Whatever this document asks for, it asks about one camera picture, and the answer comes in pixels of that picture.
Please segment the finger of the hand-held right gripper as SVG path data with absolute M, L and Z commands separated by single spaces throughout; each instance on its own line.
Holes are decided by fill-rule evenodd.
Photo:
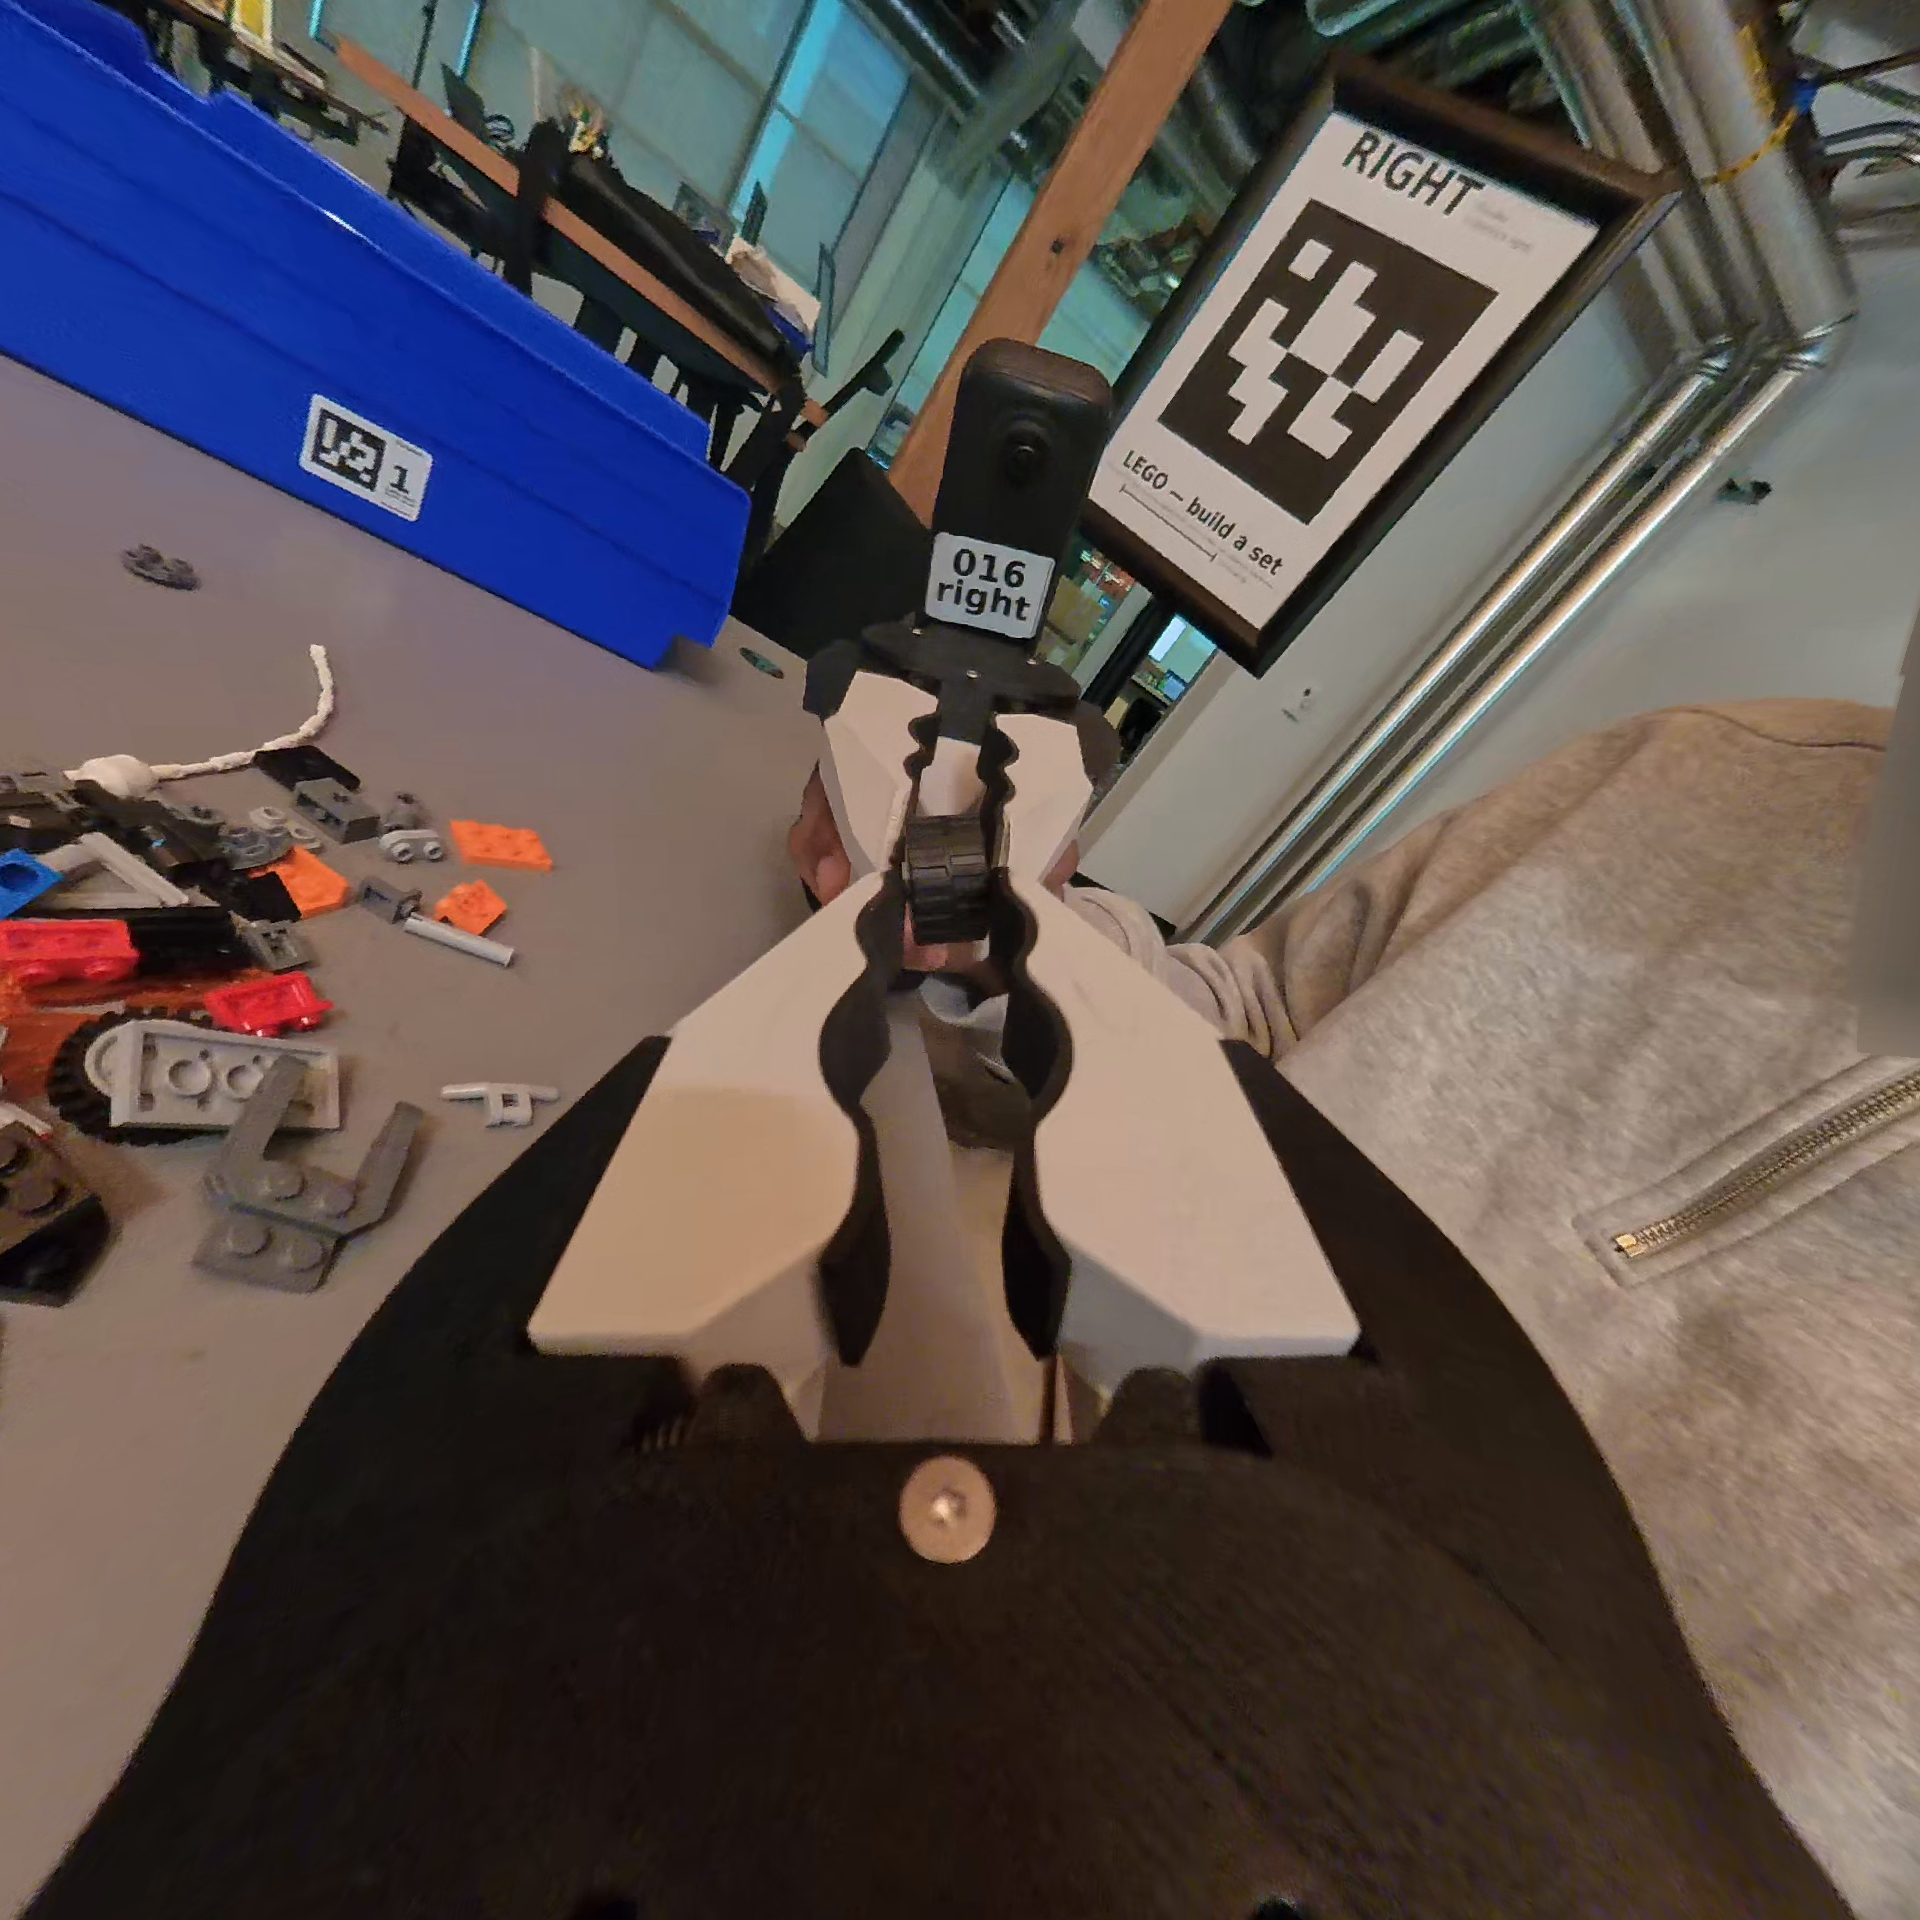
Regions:
M 1006 889 L 1051 889 L 1079 870 L 1079 821 L 1090 808 L 1079 725 L 1063 716 L 1006 711 L 991 725 L 991 877 L 987 898 L 1001 902 Z
M 850 877 L 900 870 L 929 719 L 937 693 L 877 669 L 854 669 L 837 711 L 822 719 L 822 791 Z

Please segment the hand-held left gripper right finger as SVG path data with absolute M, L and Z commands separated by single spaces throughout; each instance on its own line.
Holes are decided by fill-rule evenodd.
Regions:
M 1029 1360 L 1101 1405 L 1145 1368 L 1351 1360 L 1355 1304 L 1209 1022 L 1029 877 L 994 877 L 991 957 L 1029 1104 L 1001 1217 Z

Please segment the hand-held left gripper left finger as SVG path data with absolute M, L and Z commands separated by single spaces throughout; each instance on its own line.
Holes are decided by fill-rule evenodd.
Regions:
M 695 1383 L 756 1362 L 804 1436 L 877 1330 L 889 1249 L 862 1118 L 889 1057 L 900 877 L 854 877 L 660 1048 L 535 1310 L 538 1360 L 669 1360 Z

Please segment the black lego tyre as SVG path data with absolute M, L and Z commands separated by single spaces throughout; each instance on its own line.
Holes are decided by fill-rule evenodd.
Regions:
M 987 944 L 994 922 L 994 830 L 987 813 L 912 816 L 900 835 L 912 944 Z

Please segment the person's right forearm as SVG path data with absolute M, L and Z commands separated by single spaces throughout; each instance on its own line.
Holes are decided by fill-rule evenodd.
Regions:
M 1298 1048 L 1414 954 L 1484 957 L 1499 1002 L 1565 978 L 1570 1007 L 1621 964 L 1755 944 L 1833 922 L 1893 711 L 1833 701 L 1682 707 L 1586 735 L 1332 873 L 1223 944 L 1163 941 L 1115 889 L 1063 909 L 1260 1057 Z

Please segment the pile of lego pieces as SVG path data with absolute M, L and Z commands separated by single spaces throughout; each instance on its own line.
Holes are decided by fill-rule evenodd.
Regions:
M 313 737 L 323 711 L 207 762 L 96 754 L 6 767 L 6 1299 L 66 1304 L 114 1240 L 106 1200 L 56 1132 L 207 1142 L 189 1270 L 310 1293 L 403 1188 L 423 1132 L 394 1104 L 354 1172 L 289 1158 L 282 1137 L 346 1125 L 336 1002 L 306 922 L 363 909 L 413 941 L 511 964 L 482 877 L 423 902 L 418 870 L 552 873 L 535 830 L 372 799 Z

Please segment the person's right hand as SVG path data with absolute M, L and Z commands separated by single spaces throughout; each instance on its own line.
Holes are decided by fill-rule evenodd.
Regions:
M 791 830 L 791 863 L 795 863 L 795 877 L 802 877 L 809 911 L 822 911 L 829 902 L 837 902 L 862 877 L 862 870 L 847 852 L 822 767 L 809 767 L 809 780 L 804 780 L 804 799 L 802 799 L 802 816 Z

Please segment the black chair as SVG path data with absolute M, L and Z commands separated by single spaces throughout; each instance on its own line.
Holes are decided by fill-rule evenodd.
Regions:
M 732 618 L 795 661 L 921 610 L 929 526 L 868 453 L 847 453 L 804 511 L 742 571 Z

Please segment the framed marker poster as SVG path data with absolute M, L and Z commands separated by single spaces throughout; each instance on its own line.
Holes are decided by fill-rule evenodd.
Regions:
M 1269 678 L 1670 200 L 1332 53 L 1115 391 L 1090 545 Z

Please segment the wooden background table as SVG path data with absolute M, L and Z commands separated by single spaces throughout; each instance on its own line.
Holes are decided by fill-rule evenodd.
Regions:
M 390 192 L 499 265 L 516 295 L 552 275 L 578 295 L 572 328 L 621 350 L 633 374 L 673 365 L 711 423 L 711 464 L 739 485 L 748 458 L 791 464 L 829 423 L 802 362 L 776 350 L 764 307 L 669 208 L 639 218 L 633 192 L 583 192 L 591 164 L 556 123 L 535 123 L 526 160 L 489 149 L 478 112 L 446 112 L 351 33 L 323 42 L 336 68 L 402 112 Z

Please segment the person's grey clothing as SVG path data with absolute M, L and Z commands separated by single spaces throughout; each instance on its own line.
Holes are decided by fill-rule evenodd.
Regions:
M 1831 927 L 1593 1007 L 1448 933 L 1278 1065 L 1556 1362 L 1843 1899 L 1916 1913 L 1916 1065 L 1857 1051 Z

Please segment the blue plastic storage bin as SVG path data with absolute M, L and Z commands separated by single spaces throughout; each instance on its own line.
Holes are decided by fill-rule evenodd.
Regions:
M 680 402 L 106 7 L 0 7 L 0 350 L 633 667 L 732 615 Z

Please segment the wooden post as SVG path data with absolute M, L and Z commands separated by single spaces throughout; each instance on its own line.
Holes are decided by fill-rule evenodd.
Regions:
M 1041 342 L 1045 316 L 1063 307 L 1075 271 L 1101 239 L 1128 178 L 1185 102 L 1204 62 L 1226 0 L 1145 0 L 1128 25 L 1090 102 L 1079 107 L 1059 164 L 1034 186 L 1024 225 L 1015 234 L 994 275 L 987 283 L 963 336 L 949 342 L 937 391 L 921 395 L 896 464 L 889 493 L 919 526 L 937 521 L 959 375 L 987 342 Z

